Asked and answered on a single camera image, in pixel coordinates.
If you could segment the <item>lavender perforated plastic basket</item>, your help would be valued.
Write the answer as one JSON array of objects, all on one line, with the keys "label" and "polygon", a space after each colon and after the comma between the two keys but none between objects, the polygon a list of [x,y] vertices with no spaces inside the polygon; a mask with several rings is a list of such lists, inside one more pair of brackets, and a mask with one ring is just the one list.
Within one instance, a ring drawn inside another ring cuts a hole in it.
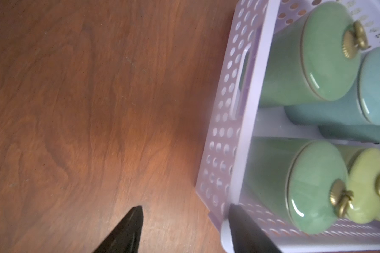
[{"label": "lavender perforated plastic basket", "polygon": [[202,155],[196,192],[227,253],[234,252],[228,208],[242,207],[284,253],[380,250],[380,222],[339,220],[328,231],[306,235],[243,189],[253,137],[320,139],[315,126],[292,124],[282,108],[258,107],[269,46],[276,32],[306,17],[320,1],[238,1]]}]

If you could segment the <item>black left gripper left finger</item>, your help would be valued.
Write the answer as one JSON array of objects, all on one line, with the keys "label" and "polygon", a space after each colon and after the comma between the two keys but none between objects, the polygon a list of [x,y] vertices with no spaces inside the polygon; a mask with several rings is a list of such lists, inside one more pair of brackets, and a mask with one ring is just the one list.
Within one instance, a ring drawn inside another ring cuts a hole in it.
[{"label": "black left gripper left finger", "polygon": [[143,222],[142,206],[132,207],[94,253],[137,253]]}]

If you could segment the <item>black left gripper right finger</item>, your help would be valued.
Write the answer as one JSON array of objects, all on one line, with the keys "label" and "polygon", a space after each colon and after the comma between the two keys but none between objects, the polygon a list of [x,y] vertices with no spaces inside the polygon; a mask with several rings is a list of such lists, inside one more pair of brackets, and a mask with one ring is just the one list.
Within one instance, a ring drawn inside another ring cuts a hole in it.
[{"label": "black left gripper right finger", "polygon": [[280,249],[240,205],[230,205],[229,225],[235,253],[280,253]]}]

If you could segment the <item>blue tea canister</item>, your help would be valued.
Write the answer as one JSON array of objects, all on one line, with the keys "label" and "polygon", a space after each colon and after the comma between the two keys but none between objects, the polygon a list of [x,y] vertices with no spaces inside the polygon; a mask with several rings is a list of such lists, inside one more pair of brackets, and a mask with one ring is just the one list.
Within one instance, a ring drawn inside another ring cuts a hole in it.
[{"label": "blue tea canister", "polygon": [[299,125],[380,125],[380,47],[362,58],[353,86],[341,99],[286,106],[285,113]]},{"label": "blue tea canister", "polygon": [[318,128],[327,139],[380,143],[380,125],[324,125]]}]

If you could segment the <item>blue tea canister back middle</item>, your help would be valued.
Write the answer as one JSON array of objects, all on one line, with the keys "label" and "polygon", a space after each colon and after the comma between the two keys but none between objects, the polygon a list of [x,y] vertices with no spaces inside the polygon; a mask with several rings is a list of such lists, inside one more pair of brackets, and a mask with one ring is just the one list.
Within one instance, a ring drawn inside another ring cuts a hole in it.
[{"label": "blue tea canister back middle", "polygon": [[353,86],[341,99],[286,106],[285,113],[299,125],[380,125],[380,47],[362,58]]}]

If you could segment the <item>blue tea canister back right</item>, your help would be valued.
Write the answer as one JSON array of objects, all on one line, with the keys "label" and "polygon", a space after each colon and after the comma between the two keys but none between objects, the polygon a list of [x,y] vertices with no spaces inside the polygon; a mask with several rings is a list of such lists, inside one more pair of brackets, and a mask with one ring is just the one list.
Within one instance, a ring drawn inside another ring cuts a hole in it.
[{"label": "blue tea canister back right", "polygon": [[380,125],[324,125],[318,128],[327,139],[380,143]]}]

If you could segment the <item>yellow-green tea canister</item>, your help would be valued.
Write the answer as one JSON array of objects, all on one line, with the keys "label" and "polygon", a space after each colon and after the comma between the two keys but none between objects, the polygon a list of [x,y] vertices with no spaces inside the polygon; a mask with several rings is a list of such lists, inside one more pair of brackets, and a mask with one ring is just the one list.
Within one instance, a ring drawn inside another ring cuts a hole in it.
[{"label": "yellow-green tea canister", "polygon": [[380,149],[337,144],[347,166],[347,189],[354,196],[347,218],[358,224],[380,215]]}]

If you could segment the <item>green tea canister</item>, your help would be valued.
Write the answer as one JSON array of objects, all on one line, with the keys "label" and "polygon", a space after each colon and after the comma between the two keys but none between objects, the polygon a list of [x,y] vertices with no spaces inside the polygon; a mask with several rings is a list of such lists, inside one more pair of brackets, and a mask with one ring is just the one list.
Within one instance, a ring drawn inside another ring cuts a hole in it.
[{"label": "green tea canister", "polygon": [[273,37],[259,106],[336,101],[352,87],[366,32],[345,6],[327,2]]},{"label": "green tea canister", "polygon": [[323,140],[254,137],[244,184],[273,214],[306,234],[344,218],[354,199],[340,151]]}]

